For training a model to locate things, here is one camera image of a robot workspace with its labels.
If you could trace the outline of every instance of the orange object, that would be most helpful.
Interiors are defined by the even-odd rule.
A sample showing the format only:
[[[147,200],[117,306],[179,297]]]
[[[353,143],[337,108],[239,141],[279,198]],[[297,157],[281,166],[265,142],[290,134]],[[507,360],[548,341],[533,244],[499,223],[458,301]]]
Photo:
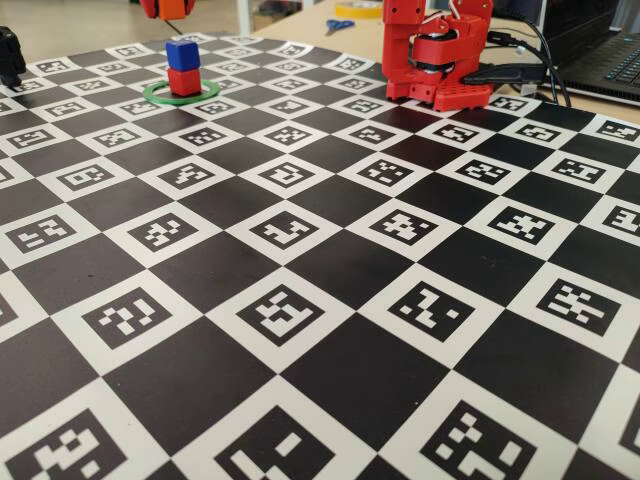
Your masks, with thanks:
[[[158,17],[163,20],[179,20],[187,16],[184,0],[158,0]]]

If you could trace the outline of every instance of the red robot arm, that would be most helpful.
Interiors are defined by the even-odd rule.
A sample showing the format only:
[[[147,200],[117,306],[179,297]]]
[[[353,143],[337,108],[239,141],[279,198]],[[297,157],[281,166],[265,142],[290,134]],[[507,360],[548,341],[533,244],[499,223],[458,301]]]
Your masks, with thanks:
[[[387,97],[414,98],[438,111],[487,105],[491,85],[463,85],[460,79],[478,70],[493,0],[452,1],[454,13],[425,18],[424,0],[384,0]]]

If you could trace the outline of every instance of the scissors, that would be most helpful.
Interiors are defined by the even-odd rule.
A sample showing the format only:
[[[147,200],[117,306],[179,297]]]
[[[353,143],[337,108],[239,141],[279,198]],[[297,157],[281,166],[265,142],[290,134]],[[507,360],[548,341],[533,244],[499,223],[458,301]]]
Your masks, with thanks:
[[[352,20],[327,20],[327,27],[329,31],[327,32],[327,37],[329,35],[333,35],[338,30],[342,30],[343,28],[353,27],[356,23]]]

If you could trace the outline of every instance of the red cube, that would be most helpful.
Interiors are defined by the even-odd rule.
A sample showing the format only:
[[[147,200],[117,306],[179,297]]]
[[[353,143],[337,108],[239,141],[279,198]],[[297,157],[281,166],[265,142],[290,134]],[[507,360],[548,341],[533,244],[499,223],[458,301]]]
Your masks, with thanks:
[[[194,95],[200,93],[200,70],[187,70],[180,72],[170,68],[167,70],[169,73],[169,88],[171,93],[186,97],[188,95]]]

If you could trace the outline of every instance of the blue cube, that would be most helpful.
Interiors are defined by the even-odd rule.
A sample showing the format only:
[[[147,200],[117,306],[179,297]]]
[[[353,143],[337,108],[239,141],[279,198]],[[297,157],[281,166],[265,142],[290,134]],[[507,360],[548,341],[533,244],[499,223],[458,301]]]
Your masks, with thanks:
[[[198,44],[188,40],[175,40],[165,43],[169,66],[174,70],[186,72],[200,68]]]

